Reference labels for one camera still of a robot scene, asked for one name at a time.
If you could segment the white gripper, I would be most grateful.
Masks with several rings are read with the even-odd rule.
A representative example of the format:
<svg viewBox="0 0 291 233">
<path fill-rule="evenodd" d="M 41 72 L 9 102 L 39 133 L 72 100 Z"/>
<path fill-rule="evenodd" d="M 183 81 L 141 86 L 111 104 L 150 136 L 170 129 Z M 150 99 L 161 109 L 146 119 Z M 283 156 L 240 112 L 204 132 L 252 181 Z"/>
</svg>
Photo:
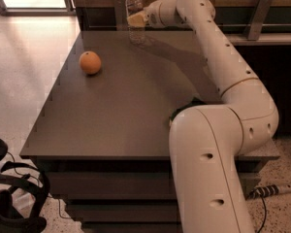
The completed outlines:
<svg viewBox="0 0 291 233">
<path fill-rule="evenodd" d="M 152 27 L 165 27 L 165 11 L 162 1 L 155 1 L 127 18 L 129 26 L 145 27 L 148 23 Z"/>
</svg>

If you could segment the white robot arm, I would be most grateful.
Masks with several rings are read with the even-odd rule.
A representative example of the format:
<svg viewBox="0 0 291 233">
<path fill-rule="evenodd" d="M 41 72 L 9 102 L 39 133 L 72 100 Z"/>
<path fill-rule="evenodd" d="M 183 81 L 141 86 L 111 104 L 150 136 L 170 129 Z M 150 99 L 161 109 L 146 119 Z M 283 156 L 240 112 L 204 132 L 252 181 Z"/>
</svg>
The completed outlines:
<svg viewBox="0 0 291 233">
<path fill-rule="evenodd" d="M 190 27 L 221 98 L 172 121 L 169 149 L 183 233 L 255 233 L 235 158 L 276 132 L 275 102 L 214 22 L 210 0 L 157 0 L 127 21 L 131 26 Z"/>
</svg>

